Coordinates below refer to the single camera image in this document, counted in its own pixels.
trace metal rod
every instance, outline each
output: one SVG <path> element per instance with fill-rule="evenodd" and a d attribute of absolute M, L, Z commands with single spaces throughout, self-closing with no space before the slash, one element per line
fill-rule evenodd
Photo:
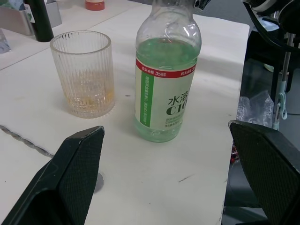
<path fill-rule="evenodd" d="M 293 46 L 293 40 L 295 37 L 295 34 L 287 33 L 287 45 L 288 46 Z M 291 53 L 290 52 L 285 52 L 285 60 L 283 62 L 283 68 L 282 68 L 282 81 L 287 80 L 287 71 L 289 69 L 289 63 L 290 63 L 290 57 Z"/>

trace plastic bag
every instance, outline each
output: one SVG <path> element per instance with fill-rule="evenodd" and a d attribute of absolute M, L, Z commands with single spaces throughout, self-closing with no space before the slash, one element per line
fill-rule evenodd
<path fill-rule="evenodd" d="M 272 127 L 274 103 L 268 91 L 263 91 L 251 99 L 240 97 L 237 120 Z"/>

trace table surface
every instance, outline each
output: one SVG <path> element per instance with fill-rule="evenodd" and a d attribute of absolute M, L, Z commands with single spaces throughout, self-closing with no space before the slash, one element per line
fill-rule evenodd
<path fill-rule="evenodd" d="M 81 119 L 68 113 L 46 49 L 0 71 L 0 125 L 52 154 L 73 133 L 105 127 L 99 169 L 104 186 L 93 196 L 87 225 L 217 225 L 232 145 L 228 121 L 236 117 L 249 26 L 194 16 L 202 49 L 182 128 L 172 141 L 152 143 L 133 126 L 135 36 L 150 11 L 137 6 L 90 29 L 112 40 L 116 105 L 107 115 Z"/>
<path fill-rule="evenodd" d="M 71 2 L 73 5 L 70 9 L 60 10 L 62 24 L 53 28 L 55 36 L 68 31 L 89 29 L 130 8 L 141 5 L 141 3 L 127 0 L 108 0 L 105 2 L 105 10 L 88 11 L 84 8 L 83 0 Z M 3 31 L 12 51 L 0 54 L 0 70 L 49 48 L 49 42 L 37 42 L 34 36 L 25 36 L 5 29 Z"/>

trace glass cup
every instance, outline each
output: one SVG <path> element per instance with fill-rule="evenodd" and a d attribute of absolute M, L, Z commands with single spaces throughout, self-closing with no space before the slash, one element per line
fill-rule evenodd
<path fill-rule="evenodd" d="M 50 42 L 60 83 L 71 113 L 95 118 L 114 106 L 110 38 L 95 31 L 72 31 Z"/>

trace scuff mark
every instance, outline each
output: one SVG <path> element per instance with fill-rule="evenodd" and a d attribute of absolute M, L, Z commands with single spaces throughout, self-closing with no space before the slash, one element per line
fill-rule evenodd
<path fill-rule="evenodd" d="M 189 176 L 183 178 L 182 180 L 179 180 L 178 183 L 180 183 L 180 182 L 182 182 L 182 181 L 186 180 L 187 178 L 190 178 L 190 177 L 192 177 L 192 176 L 194 176 L 194 175 L 195 175 L 195 174 L 189 175 Z"/>

